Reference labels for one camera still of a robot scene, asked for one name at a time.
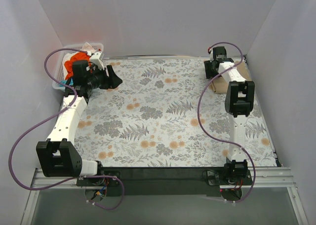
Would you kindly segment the teal t shirt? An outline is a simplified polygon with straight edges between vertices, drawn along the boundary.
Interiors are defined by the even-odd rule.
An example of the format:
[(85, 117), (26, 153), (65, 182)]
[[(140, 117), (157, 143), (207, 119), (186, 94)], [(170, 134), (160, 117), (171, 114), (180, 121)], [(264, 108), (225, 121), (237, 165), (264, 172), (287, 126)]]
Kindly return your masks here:
[(73, 86), (73, 80), (72, 80), (72, 78), (69, 78), (67, 80), (62, 80), (62, 81), (60, 81), (60, 83), (58, 85), (60, 87), (64, 87), (64, 85)]

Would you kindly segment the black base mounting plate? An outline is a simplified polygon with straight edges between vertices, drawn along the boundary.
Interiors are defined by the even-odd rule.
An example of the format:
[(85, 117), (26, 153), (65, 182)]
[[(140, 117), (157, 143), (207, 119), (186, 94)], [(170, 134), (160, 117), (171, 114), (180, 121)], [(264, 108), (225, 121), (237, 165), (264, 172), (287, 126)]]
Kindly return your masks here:
[[(124, 186), (124, 195), (206, 195), (220, 196), (220, 186), (234, 187), (223, 179), (222, 167), (114, 167), (101, 174), (116, 176)], [(252, 177), (242, 186), (250, 186)]]

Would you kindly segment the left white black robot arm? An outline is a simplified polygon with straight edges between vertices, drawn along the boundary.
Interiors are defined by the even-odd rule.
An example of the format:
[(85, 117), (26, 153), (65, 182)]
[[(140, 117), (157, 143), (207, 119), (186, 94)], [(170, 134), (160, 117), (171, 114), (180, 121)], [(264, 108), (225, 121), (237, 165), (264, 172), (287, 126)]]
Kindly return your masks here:
[(36, 152), (46, 177), (95, 176), (101, 163), (82, 159), (75, 149), (80, 117), (94, 89), (115, 89), (122, 84), (111, 65), (102, 68), (87, 60), (72, 64), (73, 76), (66, 81), (63, 109), (46, 141), (38, 142)]

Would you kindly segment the floral patterned table mat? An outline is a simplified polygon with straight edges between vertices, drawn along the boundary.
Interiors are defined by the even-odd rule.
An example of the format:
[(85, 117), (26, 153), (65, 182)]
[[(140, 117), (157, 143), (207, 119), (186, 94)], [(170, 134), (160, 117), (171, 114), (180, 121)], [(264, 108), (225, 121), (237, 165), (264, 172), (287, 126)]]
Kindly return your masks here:
[(205, 89), (202, 58), (105, 60), (122, 79), (95, 89), (75, 148), (105, 167), (221, 167), (230, 138), (224, 94)]

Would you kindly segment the white plastic laundry basket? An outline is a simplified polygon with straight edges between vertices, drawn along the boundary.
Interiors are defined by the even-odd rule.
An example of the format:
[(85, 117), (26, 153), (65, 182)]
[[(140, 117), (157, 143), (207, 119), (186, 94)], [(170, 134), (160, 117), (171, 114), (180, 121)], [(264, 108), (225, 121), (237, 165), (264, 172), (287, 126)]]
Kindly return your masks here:
[[(98, 48), (98, 51), (104, 51), (104, 45), (101, 44), (101, 43), (91, 42), (89, 44), (92, 47), (94, 47), (95, 49)], [(64, 56), (66, 54), (68, 54), (68, 53), (71, 54), (71, 53), (77, 52), (78, 50), (81, 50), (83, 45), (84, 45), (84, 43), (66, 45), (66, 46), (64, 46), (64, 48), (75, 49), (75, 51), (73, 51), (73, 50), (64, 50), (64, 51), (58, 52), (58, 62), (56, 64), (55, 73), (54, 73), (54, 78), (55, 79), (57, 79), (58, 81), (62, 81), (65, 78), (66, 71), (64, 70), (64, 66), (63, 66), (63, 58), (64, 58)]]

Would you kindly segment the white t shirt in basket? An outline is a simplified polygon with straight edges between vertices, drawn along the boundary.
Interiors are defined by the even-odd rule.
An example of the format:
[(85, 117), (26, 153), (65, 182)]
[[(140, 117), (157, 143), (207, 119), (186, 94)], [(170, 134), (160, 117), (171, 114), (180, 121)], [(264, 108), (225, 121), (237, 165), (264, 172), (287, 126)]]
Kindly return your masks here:
[(84, 45), (82, 46), (81, 50), (82, 51), (91, 52), (91, 53), (95, 53), (96, 51), (98, 51), (98, 48), (95, 49), (88, 42), (85, 42)]

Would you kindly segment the beige t shirt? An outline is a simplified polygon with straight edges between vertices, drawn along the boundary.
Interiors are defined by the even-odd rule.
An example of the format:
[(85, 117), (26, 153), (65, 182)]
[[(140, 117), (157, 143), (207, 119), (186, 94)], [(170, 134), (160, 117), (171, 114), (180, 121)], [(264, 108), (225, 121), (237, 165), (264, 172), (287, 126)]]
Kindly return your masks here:
[[(240, 75), (244, 80), (251, 80), (245, 62), (239, 64), (236, 69), (233, 69), (233, 72), (238, 72), (238, 75)], [(228, 89), (228, 81), (226, 81), (224, 77), (219, 76), (212, 81), (211, 85), (209, 86), (209, 89), (211, 89), (215, 94), (225, 94), (227, 93)]]

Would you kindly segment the aluminium frame rail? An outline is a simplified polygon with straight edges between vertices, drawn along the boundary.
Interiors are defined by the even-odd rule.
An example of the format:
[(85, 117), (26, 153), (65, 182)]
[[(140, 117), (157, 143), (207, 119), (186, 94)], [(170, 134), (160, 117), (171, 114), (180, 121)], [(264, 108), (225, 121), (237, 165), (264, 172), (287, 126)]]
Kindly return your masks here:
[(123, 168), (103, 199), (94, 187), (63, 185), (30, 193), (24, 225), (306, 225), (290, 170), (258, 168), (254, 187), (205, 181), (206, 168)]

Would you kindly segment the orange t shirt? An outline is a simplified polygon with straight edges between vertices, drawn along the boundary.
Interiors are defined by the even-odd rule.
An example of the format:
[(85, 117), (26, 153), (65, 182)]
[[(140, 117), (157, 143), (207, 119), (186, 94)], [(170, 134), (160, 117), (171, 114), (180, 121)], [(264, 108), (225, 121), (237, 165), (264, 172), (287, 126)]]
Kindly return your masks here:
[(89, 61), (90, 57), (83, 52), (75, 52), (75, 53), (68, 53), (63, 58), (63, 66), (64, 70), (66, 71), (66, 75), (64, 80), (68, 80), (70, 77), (73, 76), (73, 63), (79, 60), (86, 60)]

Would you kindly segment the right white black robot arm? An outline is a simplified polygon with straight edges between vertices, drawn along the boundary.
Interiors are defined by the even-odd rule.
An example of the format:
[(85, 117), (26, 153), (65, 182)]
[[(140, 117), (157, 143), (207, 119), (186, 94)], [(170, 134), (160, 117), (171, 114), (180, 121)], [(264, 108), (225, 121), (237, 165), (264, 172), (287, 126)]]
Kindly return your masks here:
[(223, 46), (208, 49), (210, 60), (204, 62), (207, 79), (220, 76), (228, 84), (225, 111), (229, 115), (230, 146), (223, 169), (223, 179), (241, 184), (247, 178), (247, 155), (241, 148), (245, 145), (245, 128), (254, 106), (255, 83), (244, 78), (234, 61), (227, 57)]

